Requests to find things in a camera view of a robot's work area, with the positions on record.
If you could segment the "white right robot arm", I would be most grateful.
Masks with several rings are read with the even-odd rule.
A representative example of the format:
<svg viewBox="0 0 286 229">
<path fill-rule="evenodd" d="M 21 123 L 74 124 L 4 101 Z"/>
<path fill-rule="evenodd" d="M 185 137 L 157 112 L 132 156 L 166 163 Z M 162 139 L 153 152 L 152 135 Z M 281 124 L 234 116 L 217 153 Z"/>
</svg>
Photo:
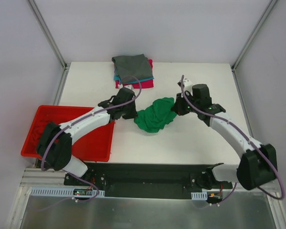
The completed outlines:
<svg viewBox="0 0 286 229">
<path fill-rule="evenodd" d="M 206 170 L 205 183 L 216 188 L 225 182 L 239 183 L 246 190 L 258 188 L 276 179 L 276 150 L 264 145 L 236 126 L 226 110 L 214 104 L 206 84 L 179 81 L 181 92 L 171 108 L 177 115 L 196 113 L 199 120 L 215 130 L 238 154 L 237 165 L 214 164 Z"/>
</svg>

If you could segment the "green t-shirt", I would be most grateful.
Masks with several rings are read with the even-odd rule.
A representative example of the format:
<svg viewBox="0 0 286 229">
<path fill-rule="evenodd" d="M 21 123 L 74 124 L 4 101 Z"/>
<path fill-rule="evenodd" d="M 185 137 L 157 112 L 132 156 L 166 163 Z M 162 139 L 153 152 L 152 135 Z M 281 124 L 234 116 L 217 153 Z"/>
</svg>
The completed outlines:
<svg viewBox="0 0 286 229">
<path fill-rule="evenodd" d="M 172 97 L 156 99 L 149 107 L 137 112 L 138 116 L 134 119 L 134 123 L 145 132 L 158 133 L 177 116 L 171 110 L 173 105 Z"/>
</svg>

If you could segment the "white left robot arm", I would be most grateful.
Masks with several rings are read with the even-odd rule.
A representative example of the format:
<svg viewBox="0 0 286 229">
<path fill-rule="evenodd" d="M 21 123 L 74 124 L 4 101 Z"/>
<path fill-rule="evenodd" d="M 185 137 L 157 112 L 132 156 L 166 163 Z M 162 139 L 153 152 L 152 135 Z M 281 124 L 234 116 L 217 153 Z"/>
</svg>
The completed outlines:
<svg viewBox="0 0 286 229">
<path fill-rule="evenodd" d="M 41 168 L 48 164 L 55 171 L 74 175 L 80 185 L 91 181 L 87 165 L 72 155 L 72 146 L 88 133 L 120 118 L 137 117 L 135 100 L 138 95 L 127 87 L 119 89 L 117 95 L 104 100 L 89 112 L 65 123 L 50 122 L 40 137 L 37 153 L 41 156 Z"/>
</svg>

